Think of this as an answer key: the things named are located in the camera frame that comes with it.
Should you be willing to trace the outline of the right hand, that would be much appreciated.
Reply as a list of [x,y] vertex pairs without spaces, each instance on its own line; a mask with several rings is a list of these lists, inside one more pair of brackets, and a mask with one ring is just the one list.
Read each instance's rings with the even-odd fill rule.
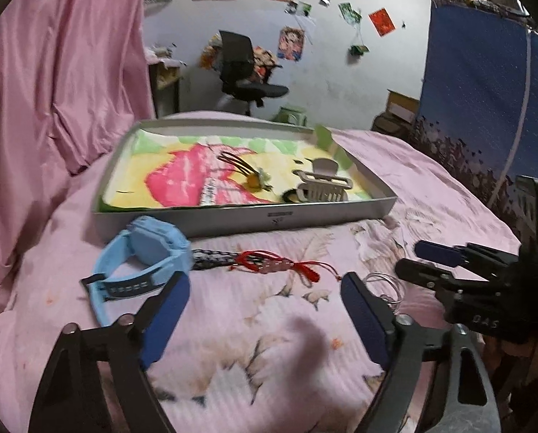
[[501,408],[513,391],[538,378],[538,339],[513,344],[484,335],[483,341],[482,361]]

